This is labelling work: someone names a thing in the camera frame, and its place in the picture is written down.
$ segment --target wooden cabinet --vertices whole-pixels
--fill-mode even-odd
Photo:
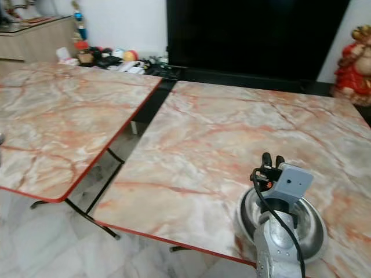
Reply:
[[[37,61],[57,62],[56,50],[65,46],[75,55],[72,17],[56,19],[18,31],[0,30],[0,77],[24,64]]]

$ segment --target television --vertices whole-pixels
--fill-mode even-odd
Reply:
[[[167,0],[169,64],[316,80],[349,0]]]

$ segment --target table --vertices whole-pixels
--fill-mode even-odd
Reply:
[[[0,189],[66,201],[161,78],[35,63],[0,80]]]
[[[11,23],[9,25],[0,25],[0,33],[16,33],[20,32],[35,26],[40,26],[49,22],[53,22],[60,19],[65,19],[71,16],[55,16],[55,17],[43,17],[42,21],[39,21],[37,23]]]
[[[253,264],[253,247],[235,235],[235,211],[265,151],[314,175],[305,198],[329,233],[316,277],[368,276],[371,132],[345,100],[178,82],[94,218]]]

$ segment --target table leg crossbar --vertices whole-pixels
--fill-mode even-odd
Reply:
[[[174,252],[178,252],[178,251],[182,251],[182,250],[190,250],[190,249],[182,247],[182,246],[172,246],[172,247],[169,248],[169,250],[170,250],[171,253],[174,253]]]
[[[107,187],[109,186],[109,184],[111,183],[111,181],[115,178],[115,176],[118,174],[118,172],[120,171],[122,165],[125,163],[124,160],[122,160],[121,158],[119,158],[111,149],[107,149],[108,153],[114,158],[116,159],[118,162],[119,162],[119,165],[116,167],[115,171],[112,173],[112,175],[109,177],[109,179],[106,181],[106,183],[104,184],[104,186],[102,187],[102,189],[99,191],[98,195],[94,198],[94,200],[92,201],[92,203],[90,204],[90,206],[88,207],[88,209],[86,211],[83,211],[81,210],[78,206],[76,206],[70,199],[66,199],[64,200],[74,211],[76,211],[79,215],[83,216],[85,219],[89,220],[91,223],[94,223],[95,225],[97,225],[98,227],[100,227],[101,229],[105,230],[107,233],[109,233],[111,236],[113,236],[115,239],[120,239],[120,235],[117,235],[114,231],[112,231],[110,228],[106,227],[106,226],[102,226],[100,224],[98,224],[93,217],[89,216],[89,212],[92,210],[92,208],[94,207],[94,205],[98,202],[98,200],[100,199],[100,197],[102,196],[102,194],[104,193],[104,191],[107,189]],[[45,201],[37,201],[35,203],[33,203],[30,207],[30,209],[35,209],[36,207],[38,207],[39,205],[41,204],[48,204],[48,202],[45,202]]]

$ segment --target white wall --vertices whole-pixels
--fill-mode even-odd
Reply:
[[[53,1],[59,14],[73,14],[70,0],[38,0],[37,5],[42,13],[52,14]],[[166,0],[78,2],[86,19],[91,45],[134,49],[142,55],[164,53],[168,45]],[[351,0],[318,81],[334,82],[334,72],[343,47],[352,42],[350,33],[353,28],[363,24],[371,24],[371,0]]]
[[[38,0],[43,14],[73,14],[71,0]],[[163,55],[168,45],[166,0],[79,0],[92,46]]]
[[[351,0],[322,70],[319,73],[318,81],[329,83],[335,81],[336,76],[334,72],[337,69],[337,61],[341,57],[341,51],[354,41],[351,37],[352,30],[364,24],[371,24],[371,0]]]

